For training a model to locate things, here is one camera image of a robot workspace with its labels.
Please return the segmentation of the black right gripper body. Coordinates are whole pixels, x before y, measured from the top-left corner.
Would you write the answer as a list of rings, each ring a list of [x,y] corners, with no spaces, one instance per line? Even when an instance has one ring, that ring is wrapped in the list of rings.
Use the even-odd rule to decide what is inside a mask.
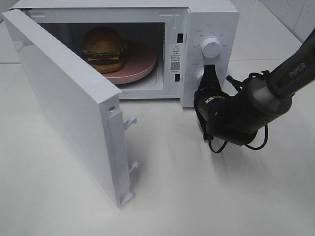
[[[197,92],[221,92],[221,86],[214,64],[204,65],[204,72]]]

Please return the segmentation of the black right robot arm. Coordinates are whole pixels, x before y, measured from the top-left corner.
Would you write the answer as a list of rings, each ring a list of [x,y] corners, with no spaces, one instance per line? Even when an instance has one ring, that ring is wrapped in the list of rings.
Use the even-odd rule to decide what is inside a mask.
[[[223,92],[214,65],[205,65],[194,94],[203,139],[248,147],[260,128],[289,111],[293,95],[315,79],[315,33],[273,71],[250,73],[240,82],[227,76],[237,93]]]

